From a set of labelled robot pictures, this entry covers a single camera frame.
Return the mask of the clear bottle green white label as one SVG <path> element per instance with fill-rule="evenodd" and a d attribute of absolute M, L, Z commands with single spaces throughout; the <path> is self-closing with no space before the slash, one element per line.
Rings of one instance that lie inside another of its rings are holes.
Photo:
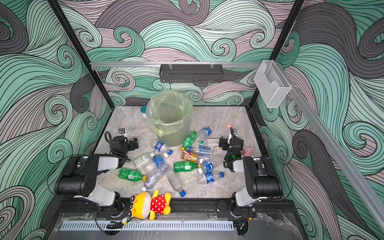
<path fill-rule="evenodd" d="M 137 169 L 142 169 L 146 164 L 151 162 L 155 156 L 157 156 L 159 152 L 157 150 L 154 150 L 152 152 L 144 153 L 138 158 L 134 160 L 134 164 Z"/>

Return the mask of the clear bottle blue label top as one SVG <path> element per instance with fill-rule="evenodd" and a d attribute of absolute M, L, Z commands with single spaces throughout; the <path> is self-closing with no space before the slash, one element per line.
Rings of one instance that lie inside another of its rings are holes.
<path fill-rule="evenodd" d="M 203 145 L 204 142 L 208 139 L 208 137 L 212 134 L 212 131 L 213 131 L 212 126 L 206 126 L 206 127 L 202 128 L 197 133 L 197 139 L 196 139 L 197 145 Z"/>

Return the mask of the soda water bottle blue cap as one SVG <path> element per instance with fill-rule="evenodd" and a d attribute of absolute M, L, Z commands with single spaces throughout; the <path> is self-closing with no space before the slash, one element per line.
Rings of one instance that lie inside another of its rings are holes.
<path fill-rule="evenodd" d="M 212 148 L 206 146 L 189 147 L 188 151 L 197 154 L 199 157 L 204 158 L 210 158 L 214 153 L 214 150 Z"/>

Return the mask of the red yellow label tea bottle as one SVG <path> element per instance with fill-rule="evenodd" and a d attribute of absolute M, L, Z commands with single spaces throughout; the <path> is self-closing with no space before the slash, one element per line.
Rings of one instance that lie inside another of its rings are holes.
<path fill-rule="evenodd" d="M 198 163 L 198 155 L 191 152 L 182 152 L 182 159 L 193 163 Z"/>

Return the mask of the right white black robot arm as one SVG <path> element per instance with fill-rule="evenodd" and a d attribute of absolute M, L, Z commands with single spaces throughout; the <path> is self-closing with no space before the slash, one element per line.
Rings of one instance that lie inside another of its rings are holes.
<path fill-rule="evenodd" d="M 262 200 L 282 196 L 283 186 L 274 167 L 269 166 L 270 158 L 243 155 L 244 141 L 236 136 L 219 138 L 219 147 L 227 152 L 223 159 L 224 168 L 233 173 L 242 173 L 245 177 L 246 186 L 233 194 L 237 207 L 248 207 Z"/>

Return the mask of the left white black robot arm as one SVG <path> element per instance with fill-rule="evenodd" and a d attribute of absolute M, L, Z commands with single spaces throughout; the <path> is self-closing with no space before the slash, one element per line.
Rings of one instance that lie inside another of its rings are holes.
<path fill-rule="evenodd" d="M 128 140 L 125 136 L 116 136 L 109 140 L 111 154 L 90 156 L 70 156 L 55 183 L 54 191 L 63 198 L 83 198 L 99 207 L 110 207 L 121 211 L 123 203 L 117 192 L 101 187 L 97 183 L 98 173 L 121 169 L 130 159 L 129 151 L 139 148 L 138 139 Z"/>

